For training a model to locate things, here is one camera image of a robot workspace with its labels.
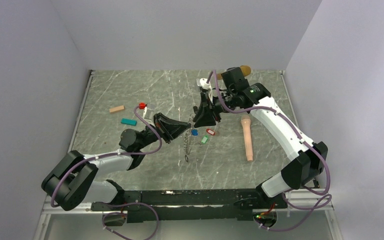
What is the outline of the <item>blue key tag with key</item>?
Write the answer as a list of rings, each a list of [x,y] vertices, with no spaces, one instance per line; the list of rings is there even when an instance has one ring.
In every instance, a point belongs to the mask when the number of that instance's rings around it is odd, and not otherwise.
[[[198,133],[198,130],[197,129],[191,129],[191,134],[193,136],[197,136],[199,133]]]

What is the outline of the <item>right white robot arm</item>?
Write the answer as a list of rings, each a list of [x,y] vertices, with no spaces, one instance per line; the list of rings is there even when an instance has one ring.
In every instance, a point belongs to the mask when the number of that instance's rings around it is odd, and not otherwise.
[[[284,114],[262,83],[250,84],[241,67],[197,79],[201,103],[195,109],[194,127],[215,126],[221,113],[248,113],[266,127],[286,153],[289,163],[256,187],[256,203],[268,208],[278,195],[298,190],[328,170],[328,147],[314,142]]]

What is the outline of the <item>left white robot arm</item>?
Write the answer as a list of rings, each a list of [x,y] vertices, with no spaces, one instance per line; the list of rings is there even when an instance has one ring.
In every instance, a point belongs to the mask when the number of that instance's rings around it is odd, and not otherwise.
[[[154,142],[161,147],[191,128],[189,122],[153,116],[153,123],[144,130],[127,128],[120,135],[119,148],[101,154],[81,154],[69,151],[44,178],[41,189],[51,197],[52,207],[70,211],[84,202],[102,202],[117,210],[125,202],[125,190],[114,180],[97,181],[97,177],[138,167],[148,155],[142,149]]]

